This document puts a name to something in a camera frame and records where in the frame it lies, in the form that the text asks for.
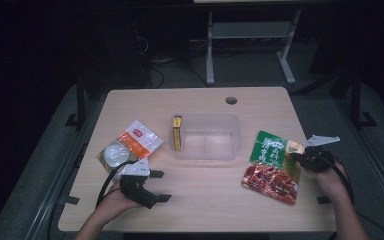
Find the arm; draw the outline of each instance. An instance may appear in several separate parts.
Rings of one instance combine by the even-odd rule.
[[[343,173],[345,172],[342,165],[336,164],[336,166]],[[338,233],[337,239],[369,239],[338,175],[332,169],[314,175],[321,190],[332,201]]]
[[[96,240],[103,227],[125,211],[140,207],[138,203],[127,199],[120,191],[120,183],[115,183],[109,189],[102,202],[89,216],[76,235],[76,240]]]

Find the table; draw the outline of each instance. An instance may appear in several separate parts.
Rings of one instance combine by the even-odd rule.
[[[229,105],[227,97],[237,103]],[[224,112],[239,117],[242,144],[234,160],[177,160],[168,139],[172,116],[185,112]],[[148,179],[145,188],[173,196],[152,209],[139,208],[107,224],[122,232],[299,232],[333,231],[331,205],[319,205],[322,193],[314,179],[301,174],[297,203],[290,206],[241,186],[258,131],[292,141],[305,135],[288,93],[281,87],[114,90],[108,94],[88,149],[70,192],[79,198],[67,203],[59,220],[61,231],[78,231],[93,212],[108,176],[96,155],[134,120],[165,142],[149,157],[161,179]]]

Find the brand logo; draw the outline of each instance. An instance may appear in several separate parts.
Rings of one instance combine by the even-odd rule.
[[[137,137],[142,137],[143,133],[138,129],[133,129],[133,134],[135,134]]]

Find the plastic container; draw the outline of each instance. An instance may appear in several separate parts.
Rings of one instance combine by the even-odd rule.
[[[174,158],[194,160],[235,158],[242,141],[238,116],[230,113],[179,113],[176,115],[182,116],[181,148],[180,151],[175,150],[173,125],[171,125],[170,147]]]

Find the wooden tabletop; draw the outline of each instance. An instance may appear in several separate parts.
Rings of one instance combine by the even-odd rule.
[[[229,105],[227,97],[237,103]],[[178,160],[169,147],[176,113],[233,113],[239,117],[242,144],[234,160]],[[296,204],[291,206],[241,185],[260,130],[303,142],[305,135],[287,91],[281,87],[116,90],[108,94],[70,196],[59,221],[62,231],[78,231],[93,212],[108,174],[96,155],[132,122],[139,120],[165,142],[149,157],[161,179],[144,187],[173,195],[152,209],[133,209],[104,230],[122,232],[299,232],[333,231],[333,209],[319,205],[314,179],[301,174]]]

